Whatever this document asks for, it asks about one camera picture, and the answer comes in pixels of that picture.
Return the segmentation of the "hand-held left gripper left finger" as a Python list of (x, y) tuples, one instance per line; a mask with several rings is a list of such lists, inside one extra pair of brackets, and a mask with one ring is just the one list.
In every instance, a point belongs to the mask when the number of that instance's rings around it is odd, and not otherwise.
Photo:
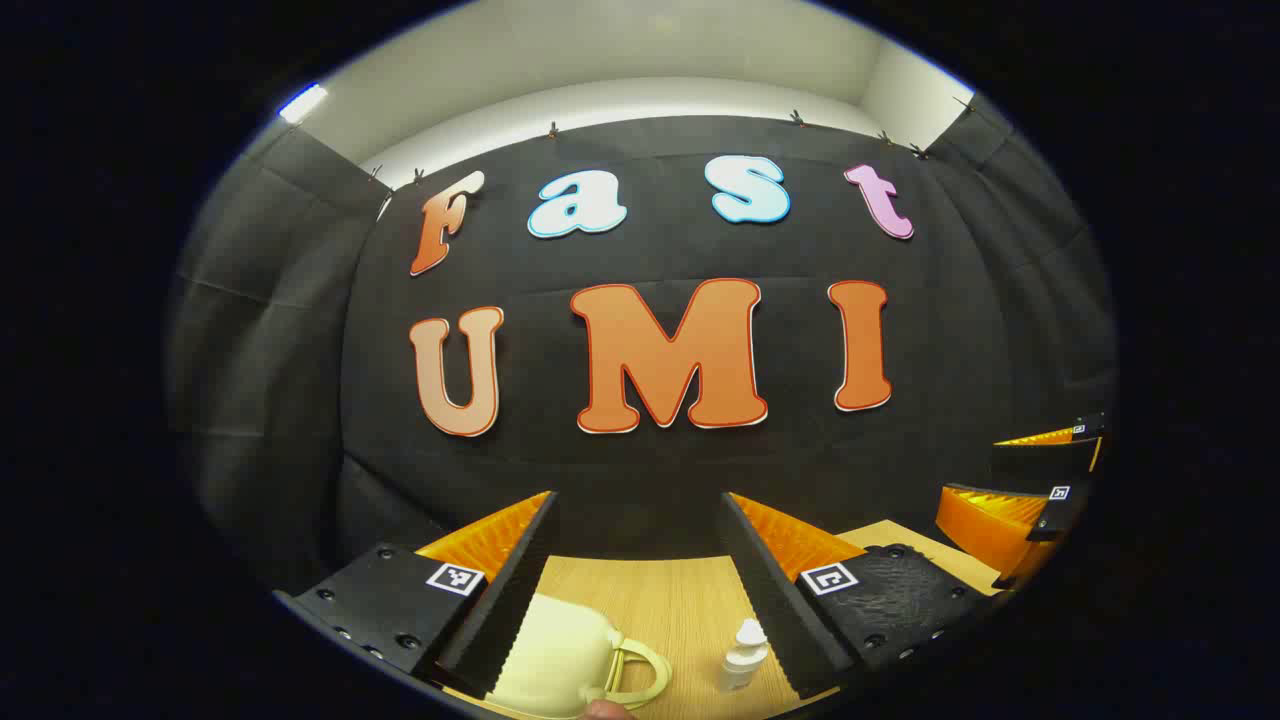
[(298, 593), (278, 591), (276, 602), (396, 682), (481, 700), (558, 539), (559, 505), (545, 491), (420, 548), (381, 542)]

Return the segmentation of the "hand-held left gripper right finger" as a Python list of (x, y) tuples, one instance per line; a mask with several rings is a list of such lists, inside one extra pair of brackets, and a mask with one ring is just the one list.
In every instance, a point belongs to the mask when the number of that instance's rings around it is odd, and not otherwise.
[(719, 497), (718, 536), (803, 698), (883, 685), (1001, 605), (909, 544), (856, 546), (731, 492)]

